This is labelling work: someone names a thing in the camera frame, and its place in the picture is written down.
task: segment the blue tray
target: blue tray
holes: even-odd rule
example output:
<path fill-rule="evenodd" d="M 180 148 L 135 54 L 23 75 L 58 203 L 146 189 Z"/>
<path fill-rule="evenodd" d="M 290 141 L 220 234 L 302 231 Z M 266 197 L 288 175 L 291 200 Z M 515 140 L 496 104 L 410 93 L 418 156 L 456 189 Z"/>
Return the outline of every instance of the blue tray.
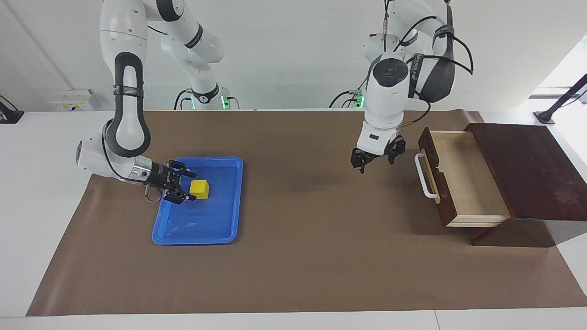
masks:
<path fill-rule="evenodd" d="M 180 205 L 162 200 L 153 228 L 159 245 L 226 244 L 237 236 L 241 204 L 242 160 L 238 157 L 182 157 L 178 161 L 206 179 L 210 195 L 205 200 Z M 191 180 L 182 177 L 181 187 L 190 191 Z"/>

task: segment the yellow sponge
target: yellow sponge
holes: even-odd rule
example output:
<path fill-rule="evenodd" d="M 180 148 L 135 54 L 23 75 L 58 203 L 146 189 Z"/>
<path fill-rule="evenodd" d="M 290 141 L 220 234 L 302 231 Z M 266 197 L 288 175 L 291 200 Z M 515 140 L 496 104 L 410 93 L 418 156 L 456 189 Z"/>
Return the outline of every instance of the yellow sponge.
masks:
<path fill-rule="evenodd" d="M 190 185 L 190 194 L 199 200 L 205 200 L 210 194 L 210 186 L 206 180 L 193 180 Z"/>

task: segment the black cable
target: black cable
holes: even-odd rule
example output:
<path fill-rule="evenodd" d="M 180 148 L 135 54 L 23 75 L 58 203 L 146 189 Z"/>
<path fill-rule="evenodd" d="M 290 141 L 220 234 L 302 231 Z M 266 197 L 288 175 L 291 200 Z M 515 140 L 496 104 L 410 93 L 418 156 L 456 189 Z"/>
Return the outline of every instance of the black cable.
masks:
<path fill-rule="evenodd" d="M 571 104 L 573 104 L 573 103 L 577 102 L 577 100 L 579 100 L 580 98 L 582 98 L 582 97 L 583 97 L 583 95 L 585 95 L 585 93 L 587 93 L 587 89 L 586 89 L 586 90 L 585 90 L 583 93 L 581 93 L 581 95 L 577 96 L 577 98 L 576 98 L 576 99 L 574 99 L 574 100 L 573 100 L 573 101 L 571 101 L 570 103 L 567 103 L 567 104 L 565 104 L 565 105 L 562 105 L 561 107 L 570 106 Z"/>
<path fill-rule="evenodd" d="M 448 61 L 448 62 L 451 62 L 453 64 L 456 64 L 456 65 L 460 66 L 461 68 L 465 69 L 465 71 L 467 71 L 470 75 L 473 75 L 473 71 L 471 69 L 469 69 L 466 66 L 464 66 L 463 64 L 455 61 L 454 59 L 445 58 L 443 56 L 437 56 L 437 55 L 424 55 L 424 56 L 422 56 L 422 58 L 425 58 L 425 59 L 441 59 L 441 60 L 445 60 L 445 61 Z M 406 61 L 406 64 L 409 64 L 413 60 L 414 60 L 414 58 L 408 59 Z"/>
<path fill-rule="evenodd" d="M 424 22 L 424 21 L 426 21 L 428 19 L 437 19 L 437 18 L 438 18 L 438 16 L 427 16 L 427 17 L 424 17 L 423 19 L 417 21 L 416 24 L 412 25 L 411 28 L 408 29 L 408 31 L 406 32 L 406 34 L 404 35 L 404 37 L 401 40 L 399 40 L 399 42 L 397 43 L 397 46 L 393 49 L 393 52 L 395 52 L 400 47 L 400 45 L 406 40 L 407 36 L 410 35 L 410 32 L 413 29 L 415 29 L 418 26 L 418 24 L 420 24 L 420 23 L 422 23 L 422 22 Z"/>
<path fill-rule="evenodd" d="M 183 110 L 183 101 L 185 101 L 185 100 L 188 100 L 189 101 L 191 99 L 189 97 L 185 97 L 183 100 L 181 100 L 181 102 L 180 102 L 180 110 Z"/>
<path fill-rule="evenodd" d="M 463 47 L 465 47 L 465 50 L 467 51 L 467 54 L 469 55 L 469 62 L 471 63 L 471 72 L 473 72 L 473 54 L 471 53 L 471 50 L 469 49 L 467 44 L 462 42 L 461 39 L 455 37 L 454 35 L 448 35 L 448 37 L 451 38 L 452 40 L 460 43 Z"/>
<path fill-rule="evenodd" d="M 154 27 L 152 27 L 152 26 L 150 26 L 150 25 L 147 25 L 147 27 L 148 27 L 149 29 L 151 29 L 151 30 L 155 31 L 155 32 L 158 32 L 158 33 L 162 34 L 162 35 L 167 35 L 167 33 L 163 32 L 163 31 L 159 31 L 159 30 L 157 30 L 156 28 L 154 28 Z"/>
<path fill-rule="evenodd" d="M 383 52 L 387 53 L 387 20 L 389 19 L 389 2 L 390 0 L 383 0 L 385 7 L 385 15 L 383 16 Z"/>
<path fill-rule="evenodd" d="M 342 92 L 342 93 L 336 95 L 336 97 L 332 100 L 332 102 L 330 103 L 330 106 L 328 106 L 328 108 L 331 108 L 334 105 L 334 103 L 336 102 L 336 100 L 338 100 L 341 96 L 343 96 L 345 94 L 351 94 L 351 92 L 349 90 L 347 90 L 346 92 Z"/>
<path fill-rule="evenodd" d="M 430 104 L 430 102 L 426 98 L 424 98 L 422 95 L 420 95 L 420 93 L 418 93 L 418 91 L 416 91 L 416 89 L 414 89 L 414 93 L 418 95 L 420 100 L 422 100 L 422 101 L 426 102 L 426 104 L 428 104 L 428 109 L 426 109 L 426 111 L 420 117 L 418 117 L 416 120 L 412 120 L 410 122 L 402 124 L 402 127 L 406 127 L 406 126 L 409 126 L 411 124 L 415 124 L 415 123 L 421 121 L 424 117 L 426 117 L 427 114 L 430 113 L 430 109 L 432 109 L 432 104 Z"/>
<path fill-rule="evenodd" d="M 346 102 L 349 102 L 349 105 L 347 105 L 346 107 L 350 107 L 350 105 L 353 104 L 353 101 L 357 101 L 357 100 L 356 99 L 353 99 L 353 98 L 348 99 L 348 100 L 346 100 L 346 101 L 344 101 L 342 103 L 342 106 L 341 107 L 345 107 Z"/>
<path fill-rule="evenodd" d="M 238 109 L 239 109 L 239 110 L 241 109 L 241 105 L 238 103 L 238 99 L 237 99 L 236 97 L 234 97 L 234 96 L 229 96 L 229 97 L 227 97 L 226 99 L 227 99 L 227 100 L 235 100 L 235 101 L 237 101 L 237 107 L 238 107 Z"/>
<path fill-rule="evenodd" d="M 108 153 L 106 152 L 106 144 L 104 142 L 104 134 L 102 134 L 102 150 L 104 151 L 104 157 L 106 158 L 106 162 L 108 163 L 108 166 L 110 166 L 110 169 L 112 170 L 112 172 L 114 172 L 114 174 L 116 174 L 119 178 L 121 178 L 123 180 L 126 180 L 126 181 L 131 181 L 131 182 L 137 182 L 137 183 L 145 184 L 145 181 L 135 180 L 135 179 L 129 179 L 127 177 L 123 177 L 120 174 L 118 174 L 118 172 L 112 166 L 112 163 L 110 162 L 110 159 L 108 158 Z"/>
<path fill-rule="evenodd" d="M 365 81 L 363 81 L 363 83 L 361 83 L 361 86 L 363 86 L 363 84 L 366 82 L 367 85 L 365 85 L 365 90 L 367 90 L 367 88 L 369 88 L 369 78 L 371 77 L 371 70 L 373 70 L 373 68 L 376 65 L 376 62 L 378 62 L 379 60 L 381 60 L 381 57 L 383 57 L 383 54 L 379 55 L 378 57 L 376 57 L 372 62 L 371 65 L 369 65 L 369 70 L 367 70 L 367 76 L 365 77 Z"/>
<path fill-rule="evenodd" d="M 181 97 L 183 94 L 185 94 L 185 93 L 187 93 L 187 92 L 186 92 L 186 91 L 185 91 L 185 89 L 184 89 L 184 90 L 182 90 L 182 91 L 181 91 L 181 92 L 180 92 L 180 93 L 177 95 L 177 98 L 176 98 L 176 103 L 175 103 L 175 104 L 174 104 L 174 106 L 173 106 L 173 110 L 177 110 L 177 103 L 180 101 L 180 97 Z"/>
<path fill-rule="evenodd" d="M 163 190 L 161 190 L 161 188 L 156 187 L 156 186 L 151 186 L 150 184 L 145 184 L 145 198 L 149 201 L 149 203 L 159 203 L 162 199 L 163 199 Z M 159 199 L 158 200 L 152 200 L 151 198 L 149 198 L 149 187 L 154 187 L 155 189 L 157 189 L 157 191 L 159 192 Z"/>
<path fill-rule="evenodd" d="M 0 95 L 1 98 L 4 99 L 4 101 L 8 102 L 13 108 L 14 110 L 18 111 L 18 108 L 12 104 L 12 102 L 10 102 L 7 98 L 5 98 L 4 96 Z"/>
<path fill-rule="evenodd" d="M 364 85 L 364 84 L 367 82 L 367 79 L 368 79 L 368 78 L 369 78 L 369 76 L 367 75 L 367 76 L 365 77 L 365 80 L 363 80 L 363 82 L 361 83 L 361 85 L 359 85 L 359 88 L 357 88 L 357 89 L 361 89 L 361 87 L 363 87 L 363 85 Z"/>

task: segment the brown paper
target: brown paper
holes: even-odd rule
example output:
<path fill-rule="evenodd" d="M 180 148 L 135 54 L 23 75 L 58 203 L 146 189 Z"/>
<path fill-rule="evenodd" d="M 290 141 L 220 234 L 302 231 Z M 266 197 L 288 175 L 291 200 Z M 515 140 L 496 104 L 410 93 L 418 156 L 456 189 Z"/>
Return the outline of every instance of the brown paper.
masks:
<path fill-rule="evenodd" d="M 408 112 L 406 119 L 420 113 Z M 146 156 L 245 162 L 237 238 L 165 247 L 143 188 L 93 176 L 27 315 L 387 311 L 586 306 L 557 248 L 470 245 L 444 228 L 414 166 L 432 112 L 402 129 L 406 154 L 350 165 L 362 113 L 148 112 Z"/>

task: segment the dark wooden cabinet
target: dark wooden cabinet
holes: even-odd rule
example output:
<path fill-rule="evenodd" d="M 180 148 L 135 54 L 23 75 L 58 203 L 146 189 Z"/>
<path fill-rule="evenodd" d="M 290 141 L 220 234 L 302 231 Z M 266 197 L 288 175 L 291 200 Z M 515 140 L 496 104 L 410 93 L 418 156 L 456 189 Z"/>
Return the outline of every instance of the dark wooden cabinet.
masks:
<path fill-rule="evenodd" d="M 546 127 L 426 128 L 419 146 L 442 225 L 472 244 L 551 247 L 587 233 L 587 184 Z"/>

